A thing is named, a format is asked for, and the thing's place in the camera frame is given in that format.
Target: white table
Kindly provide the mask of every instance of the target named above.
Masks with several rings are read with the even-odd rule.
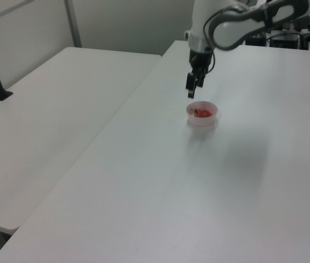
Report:
[[[160,56],[67,48],[0,102],[0,231],[12,234]]]
[[[188,55],[170,47],[0,263],[310,262],[310,53],[217,51],[206,128],[187,123]]]

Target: red object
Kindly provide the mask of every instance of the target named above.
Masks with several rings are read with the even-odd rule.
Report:
[[[211,117],[211,116],[212,116],[212,113],[209,112],[208,110],[201,110],[201,109],[195,110],[195,117],[207,118],[207,117]]]

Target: small cup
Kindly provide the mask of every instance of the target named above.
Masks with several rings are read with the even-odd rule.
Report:
[[[195,110],[206,110],[212,115],[206,118],[200,118],[194,116]],[[188,120],[192,125],[195,126],[208,126],[215,122],[217,116],[218,108],[215,104],[208,101],[197,101],[191,103],[187,107]]]

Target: white wall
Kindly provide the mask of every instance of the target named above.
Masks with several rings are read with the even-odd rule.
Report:
[[[191,28],[194,0],[72,0],[84,48],[163,55]]]
[[[0,78],[5,88],[73,41],[63,0],[34,0],[0,17]]]

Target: table surface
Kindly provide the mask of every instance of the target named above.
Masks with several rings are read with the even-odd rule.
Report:
[[[0,102],[0,231],[13,233],[160,56],[67,48]]]
[[[170,47],[0,262],[310,262],[310,52],[216,51],[202,128],[188,55]]]

